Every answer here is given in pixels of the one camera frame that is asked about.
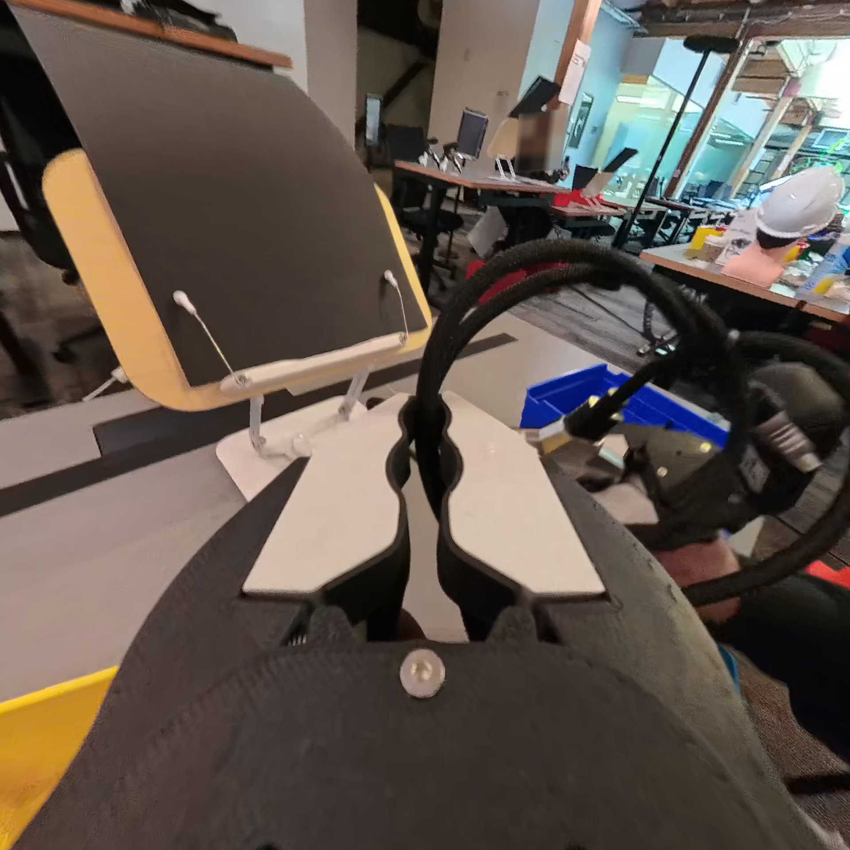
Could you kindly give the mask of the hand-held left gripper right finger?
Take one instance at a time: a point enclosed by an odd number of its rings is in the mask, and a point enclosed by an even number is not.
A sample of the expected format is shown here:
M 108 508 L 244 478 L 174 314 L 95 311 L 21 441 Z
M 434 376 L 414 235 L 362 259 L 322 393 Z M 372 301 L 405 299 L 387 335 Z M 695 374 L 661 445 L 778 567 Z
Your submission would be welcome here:
M 437 572 L 471 641 L 505 609 L 607 599 L 537 451 L 460 395 L 442 397 Z

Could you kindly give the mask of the red-brown top desk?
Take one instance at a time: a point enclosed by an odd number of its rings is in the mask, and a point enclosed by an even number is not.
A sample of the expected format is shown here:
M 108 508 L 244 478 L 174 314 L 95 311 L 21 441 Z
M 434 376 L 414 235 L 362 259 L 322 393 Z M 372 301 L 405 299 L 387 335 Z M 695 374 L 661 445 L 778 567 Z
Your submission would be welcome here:
M 557 193 L 562 193 L 563 187 L 533 178 L 503 177 L 494 174 L 480 176 L 468 172 L 441 171 L 437 166 L 425 166 L 408 162 L 397 162 L 413 176 L 423 179 L 431 185 L 447 185 L 451 189 L 471 189 L 478 192 L 485 201 L 504 202 L 519 206 L 543 206 L 553 204 Z M 436 266 L 435 252 L 438 242 L 435 242 L 435 218 L 437 201 L 431 203 L 429 232 L 425 240 L 420 241 L 418 254 L 414 257 L 414 267 L 424 292 L 429 292 L 432 274 Z

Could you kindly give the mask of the yellow plastic bin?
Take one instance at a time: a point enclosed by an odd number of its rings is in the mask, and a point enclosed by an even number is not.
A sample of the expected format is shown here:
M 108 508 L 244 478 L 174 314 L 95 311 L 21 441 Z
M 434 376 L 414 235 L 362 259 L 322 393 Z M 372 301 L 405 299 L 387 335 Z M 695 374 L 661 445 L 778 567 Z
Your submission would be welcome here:
M 1 847 L 11 848 L 79 752 L 117 666 L 1 705 Z

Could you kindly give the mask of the black tilted board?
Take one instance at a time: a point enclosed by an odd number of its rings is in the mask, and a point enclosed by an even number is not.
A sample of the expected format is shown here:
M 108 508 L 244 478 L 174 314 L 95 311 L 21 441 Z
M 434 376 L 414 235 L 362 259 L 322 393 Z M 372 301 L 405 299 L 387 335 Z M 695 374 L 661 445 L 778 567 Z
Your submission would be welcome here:
M 558 101 L 561 85 L 544 76 L 538 75 L 517 101 L 507 117 L 519 119 L 521 116 L 543 112 L 552 99 Z

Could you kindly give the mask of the grey computer monitor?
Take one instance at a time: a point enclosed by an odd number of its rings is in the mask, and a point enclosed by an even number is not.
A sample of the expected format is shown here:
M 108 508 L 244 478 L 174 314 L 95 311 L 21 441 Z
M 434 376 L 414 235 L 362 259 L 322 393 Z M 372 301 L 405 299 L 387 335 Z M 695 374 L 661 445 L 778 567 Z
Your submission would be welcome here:
M 464 108 L 459 125 L 456 149 L 465 160 L 477 160 L 481 156 L 489 117 L 470 108 Z

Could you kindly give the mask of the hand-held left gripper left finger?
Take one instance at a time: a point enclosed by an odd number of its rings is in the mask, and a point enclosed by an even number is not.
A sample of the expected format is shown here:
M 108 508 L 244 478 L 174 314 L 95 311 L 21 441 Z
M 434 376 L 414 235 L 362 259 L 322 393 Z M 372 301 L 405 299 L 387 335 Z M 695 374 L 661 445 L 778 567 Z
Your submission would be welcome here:
M 297 476 L 242 593 L 337 607 L 369 640 L 388 641 L 410 576 L 410 396 L 355 408 L 296 441 L 309 454 L 280 469 Z

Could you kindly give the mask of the grey work table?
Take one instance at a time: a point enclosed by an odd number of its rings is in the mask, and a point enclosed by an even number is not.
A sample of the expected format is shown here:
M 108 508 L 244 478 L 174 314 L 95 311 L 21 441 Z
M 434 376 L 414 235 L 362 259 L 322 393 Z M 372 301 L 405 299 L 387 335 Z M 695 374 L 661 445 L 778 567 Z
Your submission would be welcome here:
M 639 259 L 657 270 L 674 273 L 674 278 L 685 278 L 683 286 L 695 291 L 707 289 L 709 293 L 734 292 L 765 303 L 780 305 L 821 321 L 833 324 L 848 320 L 848 305 L 826 300 L 805 300 L 796 296 L 796 289 L 781 283 L 770 287 L 759 286 L 730 277 L 720 265 L 686 256 L 684 245 L 659 247 L 641 251 Z

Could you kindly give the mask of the blue plastic bin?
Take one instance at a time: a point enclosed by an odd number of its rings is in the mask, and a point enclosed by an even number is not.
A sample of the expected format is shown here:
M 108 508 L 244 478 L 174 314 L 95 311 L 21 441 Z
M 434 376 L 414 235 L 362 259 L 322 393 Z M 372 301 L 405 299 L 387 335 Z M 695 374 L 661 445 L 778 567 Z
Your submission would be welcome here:
M 568 417 L 590 398 L 601 398 L 620 388 L 629 377 L 602 363 L 531 385 L 526 390 L 519 426 L 540 429 Z M 688 408 L 653 384 L 643 386 L 626 402 L 622 418 L 627 424 L 689 433 L 720 448 L 728 439 L 727 427 Z

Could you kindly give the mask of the black sheet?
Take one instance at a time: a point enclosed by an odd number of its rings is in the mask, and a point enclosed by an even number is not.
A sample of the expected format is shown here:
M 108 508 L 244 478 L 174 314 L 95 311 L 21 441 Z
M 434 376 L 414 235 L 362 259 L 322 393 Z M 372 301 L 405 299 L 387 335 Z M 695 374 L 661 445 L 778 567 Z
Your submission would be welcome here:
M 378 187 L 298 85 L 124 31 L 12 13 L 190 387 L 424 328 Z

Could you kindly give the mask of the red plastic bin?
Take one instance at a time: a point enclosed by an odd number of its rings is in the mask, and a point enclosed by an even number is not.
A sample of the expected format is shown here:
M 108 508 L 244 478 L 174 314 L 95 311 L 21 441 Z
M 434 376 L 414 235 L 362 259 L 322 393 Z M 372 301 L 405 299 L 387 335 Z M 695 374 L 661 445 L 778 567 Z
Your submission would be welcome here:
M 579 189 L 557 193 L 551 209 L 563 218 L 619 217 L 627 210 L 622 204 L 606 201 L 600 194 L 586 196 Z

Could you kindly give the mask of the white hard hat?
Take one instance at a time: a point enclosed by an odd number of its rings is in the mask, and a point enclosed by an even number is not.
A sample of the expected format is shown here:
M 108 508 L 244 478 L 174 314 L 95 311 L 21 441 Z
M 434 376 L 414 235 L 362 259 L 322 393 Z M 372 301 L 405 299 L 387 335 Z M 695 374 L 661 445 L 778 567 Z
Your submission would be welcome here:
M 793 174 L 757 208 L 757 232 L 785 242 L 811 236 L 832 221 L 844 191 L 842 175 L 830 166 Z

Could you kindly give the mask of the person's right hand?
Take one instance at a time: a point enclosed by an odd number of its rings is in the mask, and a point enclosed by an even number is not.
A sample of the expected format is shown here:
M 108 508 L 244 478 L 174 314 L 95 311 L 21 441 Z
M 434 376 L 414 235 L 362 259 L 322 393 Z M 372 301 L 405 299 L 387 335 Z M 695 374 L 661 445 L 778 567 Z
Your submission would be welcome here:
M 733 576 L 740 570 L 734 551 L 723 539 L 692 543 L 669 551 L 653 551 L 652 554 L 680 588 Z M 722 623 L 734 617 L 739 607 L 740 600 L 735 598 L 697 607 L 696 611 L 703 622 Z

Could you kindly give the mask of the pink mannequin head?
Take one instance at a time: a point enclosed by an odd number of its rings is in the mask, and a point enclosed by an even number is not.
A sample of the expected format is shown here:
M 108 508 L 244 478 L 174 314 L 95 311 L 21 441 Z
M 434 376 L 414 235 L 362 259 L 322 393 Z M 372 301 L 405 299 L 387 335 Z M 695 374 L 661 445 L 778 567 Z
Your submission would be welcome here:
M 802 241 L 801 236 L 773 236 L 758 228 L 728 238 L 718 263 L 724 275 L 766 289 L 780 280 L 788 258 Z

